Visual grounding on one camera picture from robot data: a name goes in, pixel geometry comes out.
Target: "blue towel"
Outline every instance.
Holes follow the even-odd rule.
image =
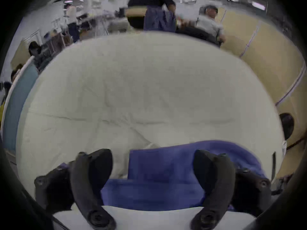
[[[128,180],[108,180],[101,190],[105,205],[126,209],[163,211],[200,206],[204,191],[193,172],[194,152],[226,153],[237,168],[263,176],[261,164],[249,151],[226,141],[148,150],[131,150]]]

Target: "white cloth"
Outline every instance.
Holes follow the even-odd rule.
[[[170,211],[140,211],[102,207],[116,221],[116,230],[190,230],[191,220],[202,209],[195,207]],[[68,229],[93,230],[79,209],[60,211],[55,213],[54,217]],[[255,217],[247,213],[227,211],[214,230],[241,230],[253,221]]]
[[[214,37],[224,34],[223,25],[207,15],[199,15],[196,28],[202,29]]]
[[[22,109],[19,178],[109,148],[112,178],[127,174],[129,151],[228,140],[255,154],[268,178],[282,162],[283,131],[265,88],[241,59],[166,32],[100,37],[71,45],[40,74]]]
[[[77,22],[77,8],[75,6],[70,6],[66,11],[68,16],[68,24]]]

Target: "man in black shirt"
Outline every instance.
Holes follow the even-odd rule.
[[[163,4],[169,11],[175,13],[176,5],[173,0],[129,0],[126,16],[130,25],[136,29],[143,29],[147,6],[161,8]]]

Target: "person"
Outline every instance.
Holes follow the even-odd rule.
[[[68,31],[75,43],[80,40],[80,33],[77,28],[77,8],[71,4],[67,6],[66,16],[68,17]]]
[[[169,11],[175,13],[176,4],[173,0],[129,0],[126,16],[130,25],[136,29],[143,29],[147,6],[162,9],[164,4]]]
[[[199,10],[200,16],[197,19],[196,28],[202,29],[211,34],[213,37],[218,38],[218,41],[224,43],[226,41],[224,35],[223,25],[215,21],[218,13],[216,6],[201,7]]]
[[[46,45],[39,46],[36,41],[29,44],[29,54],[34,56],[34,64],[39,72],[51,61],[52,56],[49,48]]]

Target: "man in white shirt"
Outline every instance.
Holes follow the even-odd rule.
[[[72,36],[73,42],[80,40],[80,34],[77,28],[77,9],[71,4],[67,7],[66,16],[68,17],[68,31]]]
[[[215,38],[218,37],[218,40],[223,43],[226,40],[223,25],[214,20],[217,12],[217,7],[212,5],[201,7],[199,9],[199,17],[195,27],[204,30]]]

